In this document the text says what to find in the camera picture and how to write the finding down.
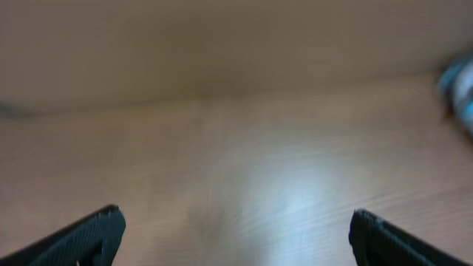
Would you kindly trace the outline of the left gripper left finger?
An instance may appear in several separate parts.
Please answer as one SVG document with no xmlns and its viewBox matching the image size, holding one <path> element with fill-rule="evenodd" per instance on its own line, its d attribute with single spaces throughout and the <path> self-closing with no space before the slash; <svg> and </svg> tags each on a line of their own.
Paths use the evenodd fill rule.
<svg viewBox="0 0 473 266">
<path fill-rule="evenodd" d="M 106 205 L 55 233 L 1 258 L 4 266 L 112 265 L 126 220 Z"/>
</svg>

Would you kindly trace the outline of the light blue garment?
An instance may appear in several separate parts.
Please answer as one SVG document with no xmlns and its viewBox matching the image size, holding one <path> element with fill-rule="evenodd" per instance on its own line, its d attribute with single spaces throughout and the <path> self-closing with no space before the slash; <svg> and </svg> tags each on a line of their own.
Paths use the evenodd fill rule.
<svg viewBox="0 0 473 266">
<path fill-rule="evenodd" d="M 452 88 L 453 83 L 463 68 L 472 60 L 472 54 L 462 55 L 459 58 L 450 62 L 441 72 L 438 82 L 437 90 L 442 96 Z"/>
</svg>

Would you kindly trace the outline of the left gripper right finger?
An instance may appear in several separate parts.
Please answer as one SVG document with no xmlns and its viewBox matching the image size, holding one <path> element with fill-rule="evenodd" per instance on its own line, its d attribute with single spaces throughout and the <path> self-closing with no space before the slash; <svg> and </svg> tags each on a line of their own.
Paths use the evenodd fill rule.
<svg viewBox="0 0 473 266">
<path fill-rule="evenodd" d="M 469 266 L 365 209 L 353 213 L 349 242 L 358 266 Z"/>
</svg>

